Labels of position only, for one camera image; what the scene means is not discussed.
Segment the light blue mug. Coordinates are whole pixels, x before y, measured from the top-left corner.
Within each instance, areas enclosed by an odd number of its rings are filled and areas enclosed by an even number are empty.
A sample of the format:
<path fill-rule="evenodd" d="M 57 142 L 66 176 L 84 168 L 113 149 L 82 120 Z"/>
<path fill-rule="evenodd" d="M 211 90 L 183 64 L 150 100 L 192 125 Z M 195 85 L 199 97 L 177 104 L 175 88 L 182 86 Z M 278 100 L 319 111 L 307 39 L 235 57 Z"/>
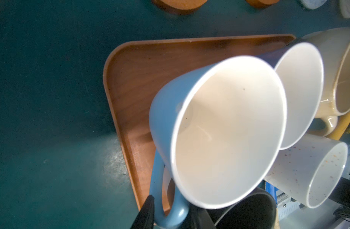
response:
<path fill-rule="evenodd" d="M 283 84 L 255 56 L 228 58 L 163 86 L 149 112 L 156 225 L 177 229 L 191 205 L 215 210 L 245 198 L 272 167 L 286 122 Z"/>

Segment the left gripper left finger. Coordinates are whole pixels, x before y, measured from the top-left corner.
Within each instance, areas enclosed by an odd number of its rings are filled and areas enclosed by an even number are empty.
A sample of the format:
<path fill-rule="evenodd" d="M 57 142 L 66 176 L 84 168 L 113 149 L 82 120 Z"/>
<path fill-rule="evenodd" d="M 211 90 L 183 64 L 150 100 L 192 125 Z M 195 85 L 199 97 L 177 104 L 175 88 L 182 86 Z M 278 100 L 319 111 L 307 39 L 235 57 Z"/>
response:
<path fill-rule="evenodd" d="M 153 229 L 155 213 L 155 198 L 149 195 L 130 229 Z"/>

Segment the black mug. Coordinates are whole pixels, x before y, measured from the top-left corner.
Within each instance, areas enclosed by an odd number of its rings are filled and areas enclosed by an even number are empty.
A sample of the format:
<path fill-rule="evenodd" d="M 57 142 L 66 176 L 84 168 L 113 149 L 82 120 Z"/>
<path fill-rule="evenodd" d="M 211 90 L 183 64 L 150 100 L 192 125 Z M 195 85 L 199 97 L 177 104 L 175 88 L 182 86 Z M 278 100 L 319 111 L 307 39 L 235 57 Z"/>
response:
<path fill-rule="evenodd" d="M 277 217 L 275 199 L 255 188 L 241 201 L 208 213 L 218 229 L 273 229 Z"/>

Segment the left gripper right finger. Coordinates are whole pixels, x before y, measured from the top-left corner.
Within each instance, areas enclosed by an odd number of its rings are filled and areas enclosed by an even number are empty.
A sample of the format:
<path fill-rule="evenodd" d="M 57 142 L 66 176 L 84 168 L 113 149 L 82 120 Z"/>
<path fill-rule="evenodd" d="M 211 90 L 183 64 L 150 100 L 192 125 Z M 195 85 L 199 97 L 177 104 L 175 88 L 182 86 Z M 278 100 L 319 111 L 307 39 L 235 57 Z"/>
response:
<path fill-rule="evenodd" d="M 206 209 L 190 205 L 189 213 L 180 229 L 216 229 Z"/>

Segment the purple mug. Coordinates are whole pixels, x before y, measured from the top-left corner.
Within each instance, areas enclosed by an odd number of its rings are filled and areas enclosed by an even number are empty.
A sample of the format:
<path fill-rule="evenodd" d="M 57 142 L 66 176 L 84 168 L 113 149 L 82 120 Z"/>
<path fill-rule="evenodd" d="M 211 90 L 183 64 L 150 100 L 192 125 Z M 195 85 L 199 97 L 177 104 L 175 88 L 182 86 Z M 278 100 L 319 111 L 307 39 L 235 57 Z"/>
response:
<path fill-rule="evenodd" d="M 324 65 L 311 43 L 301 42 L 259 55 L 278 74 L 287 99 L 287 125 L 281 150 L 295 145 L 311 125 L 322 97 Z"/>

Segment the wooden coaster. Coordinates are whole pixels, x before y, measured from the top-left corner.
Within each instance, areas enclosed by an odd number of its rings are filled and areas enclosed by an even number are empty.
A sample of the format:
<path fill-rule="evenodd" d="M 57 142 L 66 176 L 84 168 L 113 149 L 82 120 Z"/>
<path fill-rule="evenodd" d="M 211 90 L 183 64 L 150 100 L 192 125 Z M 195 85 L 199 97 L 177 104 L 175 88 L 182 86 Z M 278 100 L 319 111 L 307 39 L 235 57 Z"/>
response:
<path fill-rule="evenodd" d="M 264 9 L 279 2 L 279 0 L 246 0 L 254 8 Z"/>
<path fill-rule="evenodd" d="M 188 15 L 201 8 L 207 0 L 151 0 L 158 8 L 176 15 Z"/>

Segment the beige glazed mug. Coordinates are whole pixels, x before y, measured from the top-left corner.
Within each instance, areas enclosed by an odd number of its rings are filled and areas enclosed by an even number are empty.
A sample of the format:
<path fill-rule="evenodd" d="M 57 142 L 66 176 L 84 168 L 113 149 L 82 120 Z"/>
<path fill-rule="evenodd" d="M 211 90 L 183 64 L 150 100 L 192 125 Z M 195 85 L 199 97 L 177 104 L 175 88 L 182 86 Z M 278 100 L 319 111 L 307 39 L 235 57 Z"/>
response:
<path fill-rule="evenodd" d="M 324 64 L 323 93 L 315 117 L 325 127 L 308 133 L 327 136 L 336 128 L 338 117 L 350 111 L 350 28 L 310 33 L 300 41 L 315 45 Z"/>

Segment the grey woven coaster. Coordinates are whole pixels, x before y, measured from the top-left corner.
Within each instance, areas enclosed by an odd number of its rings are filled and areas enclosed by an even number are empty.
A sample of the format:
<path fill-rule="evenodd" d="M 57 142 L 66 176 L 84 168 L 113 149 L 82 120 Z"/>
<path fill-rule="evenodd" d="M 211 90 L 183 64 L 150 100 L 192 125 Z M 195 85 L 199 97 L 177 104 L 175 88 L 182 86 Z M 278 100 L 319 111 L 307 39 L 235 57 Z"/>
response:
<path fill-rule="evenodd" d="M 299 3 L 308 10 L 315 10 L 324 5 L 327 0 L 299 0 Z"/>

